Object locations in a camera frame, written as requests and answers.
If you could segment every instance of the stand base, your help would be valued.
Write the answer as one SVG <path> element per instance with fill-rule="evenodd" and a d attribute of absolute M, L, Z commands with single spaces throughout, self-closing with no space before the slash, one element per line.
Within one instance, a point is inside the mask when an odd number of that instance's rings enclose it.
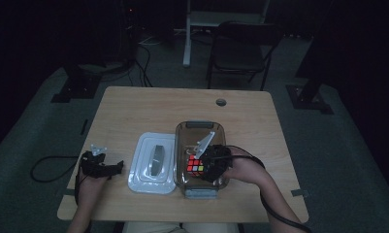
<path fill-rule="evenodd" d="M 69 103 L 71 99 L 93 99 L 101 76 L 84 76 L 81 84 L 76 79 L 68 78 L 60 93 L 54 94 L 51 103 Z"/>
<path fill-rule="evenodd" d="M 291 98 L 294 109 L 305 109 L 305 110 L 319 110 L 321 114 L 333 115 L 334 112 L 330 105 L 326 104 L 322 99 L 320 93 L 317 93 L 311 101 L 301 100 L 300 94 L 303 90 L 303 86 L 300 85 L 286 85 L 288 95 Z"/>

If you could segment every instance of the person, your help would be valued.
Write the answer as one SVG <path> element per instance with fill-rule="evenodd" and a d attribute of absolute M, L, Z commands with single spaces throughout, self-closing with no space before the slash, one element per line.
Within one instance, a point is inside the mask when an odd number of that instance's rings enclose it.
<path fill-rule="evenodd" d="M 232 154 L 245 155 L 244 150 L 230 148 Z M 228 179 L 236 179 L 245 183 L 254 183 L 260 189 L 261 197 L 278 215 L 301 224 L 293 210 L 285 201 L 276 182 L 260 164 L 251 159 L 233 159 L 233 167 L 227 170 L 223 176 Z M 86 177 L 80 171 L 79 203 L 73 220 L 67 233 L 83 233 L 91 220 L 92 211 L 98 202 L 99 195 L 108 178 Z M 269 223 L 273 232 L 300 233 L 307 232 L 300 228 L 285 224 L 272 214 L 268 213 Z M 185 223 L 180 228 L 179 223 L 174 222 L 130 222 L 125 224 L 127 233 L 155 232 L 155 233 L 194 233 L 194 232 L 238 232 L 237 224 L 234 223 Z"/>

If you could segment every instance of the wooden table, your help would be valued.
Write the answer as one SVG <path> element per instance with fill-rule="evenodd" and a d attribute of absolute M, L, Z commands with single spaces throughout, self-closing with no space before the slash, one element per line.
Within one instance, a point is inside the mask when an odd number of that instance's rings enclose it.
<path fill-rule="evenodd" d="M 219 107 L 216 99 L 227 105 Z M 113 86 L 107 88 L 85 140 L 107 147 L 106 164 L 124 160 L 122 174 L 108 181 L 93 215 L 97 220 L 177 222 L 267 222 L 258 188 L 231 180 L 214 200 L 184 198 L 177 187 L 171 194 L 133 192 L 127 185 L 133 154 L 145 132 L 175 133 L 179 123 L 205 119 L 220 123 L 227 145 L 236 145 L 259 157 L 276 180 L 285 199 L 302 222 L 308 212 L 286 146 L 270 93 L 213 89 L 175 89 Z M 73 173 L 68 189 L 74 189 Z M 64 195 L 58 217 L 71 219 L 77 205 Z"/>

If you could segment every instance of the white plastic item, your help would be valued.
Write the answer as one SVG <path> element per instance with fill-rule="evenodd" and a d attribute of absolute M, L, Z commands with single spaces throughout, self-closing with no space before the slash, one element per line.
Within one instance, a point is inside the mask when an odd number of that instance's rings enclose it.
<path fill-rule="evenodd" d="M 131 190 L 168 194 L 176 188 L 173 179 L 175 138 L 175 134 L 151 132 L 140 137 L 128 177 Z"/>

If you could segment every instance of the gray carpet floor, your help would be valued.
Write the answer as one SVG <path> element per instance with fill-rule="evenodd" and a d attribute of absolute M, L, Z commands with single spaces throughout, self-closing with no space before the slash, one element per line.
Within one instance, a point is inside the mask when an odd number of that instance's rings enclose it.
<path fill-rule="evenodd" d="M 210 38 L 193 35 L 191 66 L 182 67 L 184 36 L 176 35 L 170 46 L 146 41 L 150 51 L 147 76 L 156 87 L 207 88 L 205 79 Z M 273 54 L 265 90 L 273 95 L 281 127 L 301 188 L 308 192 L 306 204 L 313 232 L 389 232 L 389 187 L 381 176 L 367 145 L 338 93 L 323 85 L 320 93 L 333 115 L 293 108 L 285 86 L 304 85 L 295 78 L 309 41 L 284 38 Z M 138 49 L 145 65 L 147 52 Z M 98 72 L 100 68 L 83 66 Z M 69 221 L 56 213 L 70 174 L 53 183 L 36 183 L 30 169 L 42 157 L 78 156 L 90 123 L 111 85 L 141 85 L 137 67 L 129 73 L 106 75 L 94 99 L 50 103 L 66 81 L 63 69 L 55 71 L 38 90 L 25 112 L 0 145 L 0 232 L 65 232 Z M 213 88 L 258 90 L 261 76 L 251 83 L 220 77 Z M 35 175 L 48 179 L 69 168 L 75 159 L 55 159 L 42 164 Z M 112 232 L 113 222 L 95 222 L 93 232 Z M 268 224 L 248 223 L 246 233 L 270 232 Z"/>

